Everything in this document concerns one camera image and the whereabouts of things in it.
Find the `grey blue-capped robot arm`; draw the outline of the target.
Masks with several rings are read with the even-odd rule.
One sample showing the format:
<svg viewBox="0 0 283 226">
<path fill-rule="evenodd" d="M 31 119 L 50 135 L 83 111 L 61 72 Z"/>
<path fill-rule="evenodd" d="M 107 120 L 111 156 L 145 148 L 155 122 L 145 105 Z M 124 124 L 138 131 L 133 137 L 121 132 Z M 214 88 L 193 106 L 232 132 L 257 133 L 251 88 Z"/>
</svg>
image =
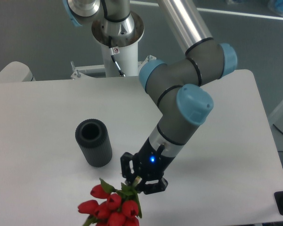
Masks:
<svg viewBox="0 0 283 226">
<path fill-rule="evenodd" d="M 122 176 L 137 192 L 162 192 L 166 168 L 202 125 L 214 104 L 201 86 L 232 73 L 235 50 L 217 43 L 191 0 L 160 0 L 185 58 L 168 65 L 158 59 L 137 60 L 137 44 L 144 33 L 141 18 L 128 0 L 65 0 L 72 23 L 92 24 L 100 44 L 107 77 L 138 76 L 162 118 L 136 154 L 121 157 Z"/>
</svg>

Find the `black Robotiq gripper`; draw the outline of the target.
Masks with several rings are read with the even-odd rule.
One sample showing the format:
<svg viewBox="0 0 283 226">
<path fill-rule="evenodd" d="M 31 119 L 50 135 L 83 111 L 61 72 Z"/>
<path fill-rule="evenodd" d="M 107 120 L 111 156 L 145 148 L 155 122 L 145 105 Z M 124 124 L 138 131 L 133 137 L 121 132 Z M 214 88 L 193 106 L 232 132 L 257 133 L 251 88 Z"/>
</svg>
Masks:
<svg viewBox="0 0 283 226">
<path fill-rule="evenodd" d="M 155 150 L 148 138 L 135 155 L 125 152 L 120 158 L 125 183 L 132 186 L 136 177 L 140 177 L 141 182 L 136 186 L 138 193 L 155 194 L 165 191 L 167 180 L 163 178 L 164 171 L 174 158 L 163 156 L 163 150 L 163 147 Z"/>
</svg>

